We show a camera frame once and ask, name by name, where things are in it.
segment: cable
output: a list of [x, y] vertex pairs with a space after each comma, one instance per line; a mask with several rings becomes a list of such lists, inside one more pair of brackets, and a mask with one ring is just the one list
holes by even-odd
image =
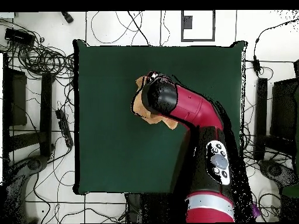
[[37, 182], [38, 182], [38, 180], [39, 180], [39, 173], [37, 173], [37, 178], [36, 178], [36, 181], [35, 181], [35, 184], [34, 184], [34, 186], [33, 186], [33, 191], [34, 191], [34, 194], [35, 194], [35, 196], [37, 197], [37, 198], [39, 198], [40, 200], [42, 200], [42, 201], [44, 201], [48, 206], [49, 206], [49, 209], [48, 209], [48, 212], [45, 214], [45, 216], [44, 216], [44, 218], [43, 218], [43, 220], [41, 220], [41, 223], [40, 224], [43, 224], [43, 222], [44, 222], [44, 220], [45, 220], [45, 218], [47, 217], [47, 215], [49, 214], [49, 212], [50, 212], [50, 209], [51, 209], [51, 205], [46, 201], [46, 200], [44, 200], [43, 198], [41, 198], [39, 195], [37, 195], [37, 193], [36, 193], [36, 184], [37, 184]]
[[130, 14], [130, 11], [127, 11], [128, 15], [132, 18], [132, 21], [134, 22], [136, 28], [139, 30], [139, 32], [143, 35], [143, 37], [145, 38], [145, 40], [147, 41], [147, 45], [150, 46], [150, 43], [148, 42], [146, 36], [143, 34], [143, 32], [140, 30], [140, 28], [138, 27], [138, 25], [135, 22], [135, 18], [132, 17], [132, 15]]
[[56, 173], [55, 173], [55, 168], [54, 168], [54, 162], [53, 162], [53, 173], [54, 173], [54, 175], [55, 175], [55, 178], [57, 179], [57, 181], [59, 182], [59, 184], [62, 184], [63, 186], [73, 186], [73, 184], [72, 185], [66, 185], [66, 184], [64, 184], [64, 183], [62, 183], [61, 182], [61, 180], [59, 180], [58, 178], [57, 178], [57, 175], [56, 175]]
[[[139, 12], [133, 19], [135, 20], [135, 18], [136, 18], [137, 16], [139, 16], [141, 12], [142, 12], [142, 11], [140, 11], [140, 12]], [[127, 32], [127, 30], [129, 29], [130, 25], [131, 25], [132, 22], [133, 22], [133, 20], [130, 22], [130, 24], [126, 27], [124, 33], [123, 33], [119, 38], [117, 38], [116, 40], [111, 41], [111, 42], [104, 42], [104, 41], [99, 40], [99, 39], [96, 37], [95, 32], [93, 31], [93, 28], [92, 28], [92, 25], [93, 25], [93, 19], [95, 18], [95, 16], [96, 16], [98, 13], [99, 13], [99, 11], [98, 11], [98, 12], [93, 16], [93, 18], [91, 19], [91, 31], [92, 31], [92, 33], [93, 33], [94, 38], [95, 38], [98, 42], [101, 42], [102, 44], [113, 44], [113, 43], [117, 42], [118, 40], [120, 40], [120, 39], [125, 35], [125, 33]]]
[[0, 20], [0, 23], [5, 22], [20, 27], [21, 29], [17, 30], [21, 32], [30, 33], [35, 36], [34, 44], [32, 47], [12, 43], [13, 46], [15, 46], [15, 48], [12, 49], [12, 59], [9, 61], [9, 64], [11, 61], [13, 61], [15, 53], [17, 53], [17, 57], [21, 66], [15, 67], [20, 68], [21, 70], [26, 69], [29, 75], [31, 75], [35, 79], [40, 80], [41, 78], [37, 78], [33, 76], [31, 73], [41, 76], [43, 73], [51, 72], [57, 78], [68, 79], [73, 77], [74, 54], [66, 56], [61, 49], [55, 47], [45, 47], [41, 44], [42, 38], [35, 31], [30, 31], [20, 25], [17, 25], [13, 22], [9, 22], [7, 20]]
[[275, 29], [275, 28], [277, 28], [277, 27], [280, 27], [280, 26], [283, 26], [283, 25], [287, 25], [287, 24], [289, 24], [289, 23], [291, 23], [291, 22], [296, 22], [296, 21], [298, 21], [298, 20], [299, 20], [299, 18], [294, 19], [294, 20], [289, 20], [289, 21], [287, 21], [287, 22], [284, 22], [284, 23], [279, 24], [279, 25], [274, 26], [274, 27], [268, 27], [267, 29], [264, 29], [264, 30], [260, 33], [259, 37], [258, 37], [258, 38], [256, 39], [256, 41], [255, 41], [255, 48], [254, 48], [254, 50], [253, 50], [253, 61], [252, 61], [253, 69], [254, 69], [254, 71], [255, 71], [255, 73], [256, 73], [257, 76], [258, 76], [258, 73], [260, 72], [260, 68], [261, 68], [261, 67], [260, 67], [260, 61], [256, 58], [255, 50], [256, 50], [256, 44], [259, 42], [260, 36], [263, 34], [263, 32], [265, 32], [265, 31], [267, 31], [267, 30]]
[[251, 191], [251, 194], [255, 197], [255, 200], [253, 200], [253, 203], [258, 203], [258, 199], [257, 199], [257, 197], [256, 197], [256, 195]]
[[258, 38], [256, 39], [256, 41], [255, 41], [255, 48], [254, 48], [254, 50], [253, 50], [253, 57], [255, 57], [256, 44], [259, 42], [260, 36], [263, 34], [263, 32], [265, 32], [265, 31], [267, 31], [267, 30], [270, 30], [270, 29], [275, 29], [275, 28], [280, 27], [280, 26], [283, 26], [283, 25], [287, 25], [287, 24], [289, 24], [289, 23], [291, 23], [291, 22], [296, 22], [296, 21], [298, 21], [298, 20], [299, 20], [299, 18], [294, 19], [294, 20], [289, 20], [289, 21], [284, 22], [284, 23], [282, 23], [282, 24], [279, 24], [279, 25], [277, 25], [277, 26], [274, 26], [274, 27], [268, 27], [267, 29], [264, 29], [264, 30], [259, 34], [259, 37], [258, 37]]
[[[139, 29], [142, 27], [142, 17], [143, 17], [143, 13], [141, 13], [140, 16], [141, 16], [141, 21], [140, 21], [140, 27], [139, 27]], [[139, 32], [139, 30], [137, 30], [136, 33], [135, 33], [135, 35], [133, 36], [131, 45], [133, 45], [133, 41], [134, 41], [135, 36], [137, 35], [138, 32]]]
[[137, 29], [137, 30], [131, 30], [131, 29], [129, 29], [128, 27], [126, 27], [124, 24], [122, 24], [122, 22], [120, 21], [120, 19], [119, 19], [119, 16], [117, 15], [117, 11], [115, 11], [115, 14], [116, 14], [116, 17], [117, 17], [117, 20], [119, 21], [119, 23], [125, 28], [125, 29], [127, 29], [127, 30], [129, 30], [129, 31], [131, 31], [131, 32], [138, 32], [139, 30]]
[[272, 77], [273, 77], [274, 71], [273, 71], [271, 68], [266, 67], [266, 66], [260, 66], [260, 68], [263, 69], [263, 72], [262, 72], [262, 73], [260, 73], [260, 72], [258, 71], [258, 73], [259, 73], [260, 75], [263, 75], [263, 74], [264, 74], [264, 71], [265, 71], [264, 68], [271, 70], [272, 75], [271, 75], [271, 77], [270, 77], [269, 79], [267, 79], [267, 80], [271, 80]]
[[29, 101], [31, 101], [31, 100], [35, 100], [35, 101], [37, 102], [37, 104], [41, 105], [41, 104], [37, 101], [36, 98], [31, 98], [31, 99], [26, 100], [26, 101], [29, 102]]
[[235, 42], [237, 41], [237, 23], [238, 23], [238, 10], [236, 10]]
[[120, 222], [117, 221], [117, 219], [116, 219], [115, 217], [109, 217], [109, 216], [106, 216], [106, 215], [104, 215], [104, 214], [101, 214], [101, 213], [96, 212], [96, 211], [95, 211], [94, 209], [92, 209], [92, 208], [86, 208], [85, 210], [82, 210], [82, 211], [79, 211], [79, 212], [76, 212], [76, 213], [69, 213], [69, 214], [64, 215], [64, 217], [59, 221], [59, 224], [61, 224], [61, 222], [63, 221], [63, 219], [64, 219], [65, 217], [67, 217], [67, 216], [71, 216], [71, 215], [77, 215], [77, 214], [80, 214], [80, 213], [85, 212], [85, 211], [92, 211], [92, 212], [94, 212], [95, 214], [97, 214], [97, 215], [99, 215], [99, 216], [102, 216], [102, 217], [105, 217], [105, 218], [109, 219], [110, 221], [112, 221], [112, 222], [114, 222], [114, 223], [120, 223]]
[[160, 11], [160, 39], [159, 39], [159, 46], [162, 46], [162, 11]]
[[71, 149], [69, 149], [64, 155], [59, 156], [58, 158], [55, 158], [54, 160], [48, 162], [48, 164], [50, 164], [51, 162], [54, 162], [54, 161], [56, 161], [56, 160], [58, 160], [58, 159], [60, 159], [60, 158], [63, 158], [64, 156], [68, 155], [68, 154], [70, 153], [70, 151], [71, 151]]
[[32, 125], [32, 127], [33, 127], [33, 129], [34, 129], [34, 131], [35, 131], [35, 133], [36, 133], [36, 135], [37, 135], [37, 138], [39, 139], [39, 142], [41, 143], [41, 141], [40, 141], [40, 134], [37, 132], [36, 127], [34, 126], [33, 121], [32, 121], [32, 119], [31, 119], [31, 117], [29, 116], [29, 114], [28, 114], [23, 108], [19, 107], [16, 103], [11, 102], [11, 101], [10, 101], [10, 103], [13, 104], [13, 105], [16, 106], [17, 108], [19, 108], [19, 109], [21, 109], [22, 111], [25, 112], [25, 114], [28, 116], [28, 118], [29, 118], [29, 120], [30, 120], [30, 122], [31, 122], [31, 125]]
[[54, 219], [54, 217], [56, 218], [56, 215], [57, 215], [59, 210], [60, 210], [60, 205], [57, 204], [54, 208], [54, 212], [55, 212], [54, 216], [52, 216], [52, 218], [50, 220], [48, 220], [45, 224], [48, 224], [49, 222], [51, 222]]
[[31, 151], [31, 152], [29, 153], [29, 155], [27, 156], [27, 158], [28, 158], [34, 151], [38, 150], [39, 148], [40, 148], [40, 147], [38, 147], [37, 149]]
[[[251, 140], [251, 138], [255, 137], [255, 136], [252, 135], [250, 130], [249, 130], [249, 124], [252, 121], [252, 116], [253, 116], [253, 112], [255, 111], [256, 104], [252, 104], [246, 96], [245, 96], [245, 99], [249, 103], [250, 107], [248, 107], [244, 111], [244, 113], [246, 111], [248, 111], [249, 109], [252, 109], [250, 121], [248, 123], [246, 123], [246, 122], [244, 123], [244, 128], [241, 132], [243, 138], [245, 139], [245, 145], [244, 145], [244, 148], [243, 148], [243, 156], [244, 156], [245, 159], [248, 159], [248, 161], [245, 161], [245, 167], [247, 168], [247, 167], [250, 166], [250, 167], [253, 167], [255, 169], [254, 173], [251, 176], [248, 176], [248, 178], [250, 178], [256, 173], [256, 170], [260, 170], [260, 169], [258, 169], [257, 167], [254, 166], [254, 165], [258, 165], [258, 161], [255, 161], [254, 158], [253, 158], [253, 148], [257, 145], [254, 143], [254, 141]], [[271, 159], [274, 160], [275, 162], [278, 162], [278, 161], [281, 161], [281, 160], [284, 160], [284, 162], [286, 162], [287, 159], [291, 159], [291, 157], [289, 155], [283, 154], [281, 152], [272, 152], [272, 151], [266, 150], [265, 153], [273, 154]], [[278, 156], [278, 155], [284, 156], [285, 158], [284, 159], [275, 159], [275, 157]]]
[[[264, 220], [264, 222], [267, 222], [265, 217], [268, 217], [269, 214], [272, 214], [273, 216], [276, 216], [276, 217], [280, 217], [280, 212], [279, 212], [279, 209], [280, 207], [275, 207], [273, 205], [271, 205], [269, 208], [272, 210], [268, 210], [268, 207], [264, 207], [263, 205], [260, 204], [260, 201], [261, 199], [264, 197], [264, 196], [267, 196], [267, 195], [271, 195], [272, 197], [276, 197], [279, 201], [280, 201], [280, 197], [278, 197], [277, 195], [273, 194], [273, 193], [265, 193], [263, 194], [262, 196], [260, 196], [259, 198], [259, 201], [258, 201], [258, 208], [260, 210], [260, 216], [262, 217], [262, 219]], [[264, 209], [266, 212], [267, 212], [267, 215], [265, 215], [263, 212], [262, 212], [262, 209]]]
[[[62, 156], [60, 156], [60, 157], [58, 157], [58, 158], [56, 158], [56, 159], [54, 159], [54, 160], [58, 160], [58, 159], [60, 159], [60, 158], [62, 158], [62, 157], [64, 157], [64, 156], [66, 156], [67, 154], [69, 154], [69, 152], [70, 152], [70, 150], [68, 150], [64, 155], [62, 155]], [[63, 160], [61, 160], [60, 162], [59, 162], [59, 164], [56, 166], [56, 168], [55, 168], [55, 170], [57, 169], [57, 167], [61, 164], [61, 162], [62, 162]], [[40, 183], [40, 184], [38, 184], [38, 186], [36, 186], [36, 188], [37, 187], [39, 187], [47, 178], [49, 178], [50, 176], [51, 176], [51, 174], [53, 174], [53, 171]], [[25, 196], [25, 198], [27, 198], [31, 193], [33, 192], [33, 190], [31, 191], [31, 192], [29, 192], [26, 196]]]
[[170, 36], [171, 36], [171, 33], [170, 33], [169, 29], [165, 26], [165, 16], [166, 16], [166, 11], [164, 12], [163, 26], [167, 29], [169, 35], [168, 35], [167, 41], [164, 41], [163, 44], [162, 44], [161, 46], [163, 46], [166, 42], [168, 42], [168, 40], [169, 40], [169, 38], [170, 38]]
[[[61, 180], [63, 179], [63, 177], [67, 174], [67, 173], [70, 173], [70, 172], [74, 172], [75, 173], [75, 171], [66, 171], [63, 175], [62, 175], [62, 177], [60, 178], [60, 180], [58, 180], [58, 182], [59, 182], [59, 184], [58, 184], [58, 188], [57, 188], [57, 202], [59, 202], [59, 200], [58, 200], [58, 193], [59, 193], [59, 186], [60, 186], [60, 184], [62, 184], [62, 185], [64, 185], [65, 186], [65, 184], [63, 184], [62, 182], [61, 182]], [[55, 211], [55, 218], [56, 218], [56, 220], [57, 220], [57, 223], [59, 223], [59, 224], [61, 224], [61, 222], [59, 222], [59, 215], [58, 215], [58, 212], [59, 212], [59, 209], [60, 209], [60, 204], [57, 204], [57, 205], [59, 205], [58, 207], [58, 210], [57, 210], [57, 212]]]

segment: grout line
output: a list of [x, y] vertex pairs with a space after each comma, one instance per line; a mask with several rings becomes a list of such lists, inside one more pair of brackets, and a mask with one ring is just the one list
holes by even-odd
[[85, 42], [87, 43], [87, 11], [85, 11]]
[[281, 63], [294, 63], [293, 61], [267, 61], [267, 60], [259, 60], [260, 62], [281, 62]]
[[86, 219], [86, 194], [84, 195], [84, 223], [86, 223], [85, 219]]
[[160, 41], [159, 45], [161, 46], [161, 40], [162, 40], [162, 11], [160, 11]]
[[[44, 201], [28, 201], [29, 203], [44, 203]], [[64, 201], [48, 201], [49, 204], [114, 204], [114, 205], [125, 205], [125, 202], [64, 202]]]
[[237, 41], [237, 20], [238, 20], [238, 10], [236, 10], [235, 42]]
[[[13, 22], [14, 22], [14, 18], [12, 18], [12, 30], [14, 29], [13, 28]], [[12, 43], [12, 55], [14, 55], [15, 53], [13, 52], [13, 47], [15, 46], [15, 43]], [[12, 136], [14, 137], [15, 136], [15, 126], [13, 125], [12, 126]], [[13, 164], [15, 164], [15, 150], [13, 150], [12, 151], [12, 162], [13, 162]]]
[[14, 131], [35, 131], [34, 129], [14, 129]]

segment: white floor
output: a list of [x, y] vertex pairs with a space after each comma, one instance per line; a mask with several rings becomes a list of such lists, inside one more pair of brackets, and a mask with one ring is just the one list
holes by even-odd
[[[133, 16], [137, 15], [138, 12], [130, 12]], [[44, 46], [52, 46], [63, 50], [66, 55], [70, 55], [74, 52], [72, 41], [73, 39], [85, 40], [90, 46], [103, 46], [103, 45], [115, 45], [115, 46], [129, 46], [131, 43], [134, 46], [145, 46], [147, 45], [145, 38], [140, 32], [136, 34], [137, 28], [134, 23], [130, 25], [130, 29], [117, 40], [126, 30], [122, 26], [116, 16], [115, 12], [70, 12], [74, 21], [68, 24], [60, 12], [38, 12], [38, 13], [18, 13], [17, 17], [14, 18], [14, 23], [19, 24], [31, 31], [38, 32], [39, 35], [44, 37]], [[161, 27], [161, 41], [160, 41], [160, 17], [162, 14], [162, 27]], [[125, 26], [131, 22], [127, 12], [117, 12], [117, 15]], [[141, 31], [146, 36], [148, 42], [151, 45], [159, 46], [189, 46], [189, 45], [203, 45], [203, 46], [230, 46], [235, 40], [244, 40], [248, 42], [248, 48], [246, 50], [246, 59], [253, 60], [253, 49], [255, 40], [260, 32], [268, 27], [275, 26], [277, 24], [286, 22], [291, 19], [298, 18], [298, 14], [292, 14], [287, 10], [284, 11], [270, 11], [270, 10], [217, 10], [215, 21], [215, 42], [181, 42], [181, 27], [180, 18], [181, 11], [144, 11], [142, 13], [142, 28]], [[194, 13], [193, 19], [200, 19], [200, 12]], [[135, 19], [139, 25], [141, 17], [138, 16]], [[256, 55], [262, 62], [261, 65], [269, 67], [274, 71], [273, 77], [269, 80], [268, 85], [268, 98], [272, 95], [273, 82], [280, 81], [283, 79], [293, 78], [295, 76], [293, 64], [284, 61], [296, 61], [299, 59], [299, 24], [293, 23], [287, 26], [278, 27], [273, 30], [264, 32], [256, 46]], [[4, 26], [0, 26], [0, 44], [5, 44]], [[111, 42], [113, 44], [104, 44], [99, 42]], [[247, 68], [251, 68], [250, 62], [246, 63]], [[263, 76], [271, 77], [271, 71], [265, 69]], [[66, 84], [68, 81], [61, 80], [61, 83]], [[250, 104], [255, 103], [255, 85], [257, 83], [257, 76], [253, 69], [246, 70], [246, 96], [248, 101], [245, 103], [245, 109], [250, 107]], [[40, 96], [34, 94], [40, 92], [40, 82], [36, 80], [28, 79], [27, 87], [31, 91], [27, 91], [27, 99], [36, 98], [40, 101]], [[63, 87], [57, 82], [53, 85], [53, 107], [57, 108], [57, 102], [65, 101]], [[70, 94], [70, 98], [74, 99], [73, 93]], [[39, 129], [40, 119], [40, 106], [31, 100], [27, 102], [27, 112], [31, 116], [34, 125]], [[74, 114], [71, 109], [67, 109], [69, 114], [69, 122], [74, 121]], [[249, 123], [251, 119], [252, 109], [245, 112], [245, 122]], [[249, 129], [253, 134], [253, 121], [250, 122]], [[270, 114], [268, 116], [268, 131], [270, 127]], [[69, 125], [71, 130], [74, 130], [74, 124]], [[28, 123], [25, 127], [15, 127], [19, 130], [32, 130], [32, 126]], [[53, 113], [53, 130], [59, 130], [56, 116]], [[53, 132], [53, 143], [60, 137], [59, 132]], [[28, 148], [17, 150], [14, 153], [15, 161], [23, 159], [31, 151], [38, 148], [38, 145], [34, 145]], [[67, 151], [64, 139], [61, 138], [57, 141], [55, 156], [59, 157]], [[107, 194], [107, 193], [89, 193], [86, 196], [75, 195], [72, 191], [71, 186], [59, 186], [59, 192], [57, 193], [59, 182], [54, 176], [53, 166], [56, 167], [59, 163], [58, 168], [55, 170], [56, 175], [59, 179], [67, 171], [74, 170], [74, 152], [75, 149], [67, 155], [63, 161], [58, 160], [54, 164], [48, 165], [48, 167], [40, 173], [38, 187], [36, 189], [39, 196], [43, 197], [46, 201], [51, 203], [51, 209], [49, 214], [44, 220], [44, 223], [48, 222], [54, 216], [54, 209], [59, 203], [59, 220], [62, 223], [101, 223], [106, 218], [95, 214], [91, 210], [87, 210], [85, 213], [78, 213], [76, 215], [66, 214], [76, 213], [84, 210], [85, 208], [91, 208], [100, 214], [104, 214], [110, 217], [120, 216], [125, 209], [125, 199], [123, 194]], [[261, 175], [258, 170], [253, 167], [248, 167], [249, 183], [251, 185], [252, 192], [259, 198], [264, 193], [275, 193], [278, 195], [278, 189], [274, 182], [266, 179]], [[29, 216], [37, 216], [40, 221], [44, 218], [48, 211], [48, 205], [41, 202], [32, 192], [33, 184], [36, 181], [36, 176], [32, 176], [27, 186], [27, 212]], [[67, 173], [62, 183], [66, 185], [73, 185], [74, 183], [74, 172]], [[271, 205], [279, 206], [278, 200], [272, 196], [266, 196], [261, 201], [264, 207], [270, 207]], [[277, 221], [277, 218], [273, 215], [269, 215], [266, 218], [267, 221]], [[52, 219], [49, 223], [57, 223], [56, 219]]]

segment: brown cardboard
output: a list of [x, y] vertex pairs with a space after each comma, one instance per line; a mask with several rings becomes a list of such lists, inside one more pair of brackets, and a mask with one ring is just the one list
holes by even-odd
[[143, 120], [145, 120], [149, 124], [157, 124], [162, 120], [170, 129], [172, 130], [175, 129], [176, 126], [178, 125], [177, 121], [171, 120], [169, 118], [165, 118], [160, 115], [152, 114], [143, 106], [141, 100], [141, 93], [146, 78], [147, 78], [146, 76], [142, 76], [136, 80], [138, 89], [135, 98], [133, 98], [132, 112], [136, 115], [139, 115]]

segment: dark green surface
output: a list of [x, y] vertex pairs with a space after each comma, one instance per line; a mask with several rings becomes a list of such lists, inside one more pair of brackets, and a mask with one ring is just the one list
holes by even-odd
[[86, 47], [79, 41], [79, 192], [169, 192], [186, 130], [149, 125], [130, 109], [135, 80], [151, 70], [218, 100], [239, 143], [244, 46]]
[[[297, 103], [297, 130], [296, 130], [296, 147], [297, 147], [297, 155], [296, 155], [296, 166], [297, 166], [297, 174], [299, 176], [299, 87], [297, 88], [295, 92], [295, 100]], [[299, 184], [294, 186], [288, 186], [283, 188], [283, 195], [293, 198], [299, 198]]]

